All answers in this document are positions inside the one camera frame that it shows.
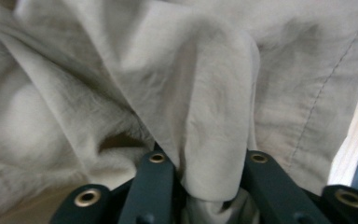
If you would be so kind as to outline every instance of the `wrinkled fabric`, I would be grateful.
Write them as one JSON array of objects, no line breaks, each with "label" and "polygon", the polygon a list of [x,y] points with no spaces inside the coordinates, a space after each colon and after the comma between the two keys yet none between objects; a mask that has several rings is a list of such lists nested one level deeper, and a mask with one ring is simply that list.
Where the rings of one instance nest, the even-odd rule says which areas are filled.
[{"label": "wrinkled fabric", "polygon": [[190,223],[239,222],[246,148],[318,193],[357,100],[358,1],[21,0],[0,8],[0,223],[119,186],[154,141]]}]

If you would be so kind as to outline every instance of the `fabric seam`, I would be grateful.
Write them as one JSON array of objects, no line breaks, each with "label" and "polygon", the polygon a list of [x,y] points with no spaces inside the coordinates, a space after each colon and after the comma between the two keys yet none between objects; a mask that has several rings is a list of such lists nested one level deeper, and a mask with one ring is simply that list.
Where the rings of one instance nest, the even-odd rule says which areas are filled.
[{"label": "fabric seam", "polygon": [[352,40],[351,43],[349,44],[347,50],[345,50],[344,54],[341,56],[341,58],[339,59],[338,63],[336,64],[336,66],[333,68],[331,74],[326,78],[326,80],[324,81],[324,84],[323,84],[322,87],[319,89],[318,95],[315,97],[315,100],[314,100],[314,102],[313,102],[313,104],[312,104],[312,108],[310,109],[310,112],[309,112],[309,114],[308,114],[308,118],[307,118],[306,122],[304,123],[303,129],[302,129],[302,132],[301,132],[301,135],[298,137],[298,141],[297,141],[295,150],[294,150],[294,152],[292,153],[292,155],[290,156],[290,159],[289,159],[289,168],[288,168],[288,172],[287,172],[288,174],[290,174],[291,171],[292,171],[293,159],[294,159],[296,153],[299,151],[299,145],[300,145],[301,140],[302,140],[302,138],[303,138],[304,132],[305,132],[306,129],[307,129],[307,126],[308,126],[308,124],[309,124],[309,122],[310,122],[310,117],[312,116],[313,110],[315,109],[316,104],[318,103],[318,101],[319,101],[319,99],[320,99],[320,96],[321,96],[322,91],[324,90],[325,84],[328,82],[328,80],[331,78],[331,76],[335,74],[337,68],[341,65],[341,63],[342,63],[342,61],[344,60],[345,56],[348,55],[348,53],[349,53],[351,47],[353,46],[355,40],[357,39],[357,37],[358,37],[358,30],[357,30],[357,32],[356,32],[356,34],[355,34],[353,40]]}]

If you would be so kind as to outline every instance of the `metal grommet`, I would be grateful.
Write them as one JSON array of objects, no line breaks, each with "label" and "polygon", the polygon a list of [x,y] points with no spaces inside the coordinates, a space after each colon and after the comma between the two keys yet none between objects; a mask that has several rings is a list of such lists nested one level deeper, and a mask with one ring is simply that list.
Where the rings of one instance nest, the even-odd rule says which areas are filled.
[{"label": "metal grommet", "polygon": [[162,153],[152,155],[149,160],[153,163],[160,163],[165,161],[165,156]]},{"label": "metal grommet", "polygon": [[350,207],[358,208],[358,195],[345,189],[338,189],[335,193],[336,198]]},{"label": "metal grommet", "polygon": [[75,204],[78,207],[88,207],[97,203],[101,198],[101,192],[98,189],[87,189],[75,197]]},{"label": "metal grommet", "polygon": [[258,163],[266,163],[269,160],[269,158],[267,158],[266,156],[264,156],[262,154],[255,153],[255,154],[252,154],[251,160],[254,162],[258,162]]}]

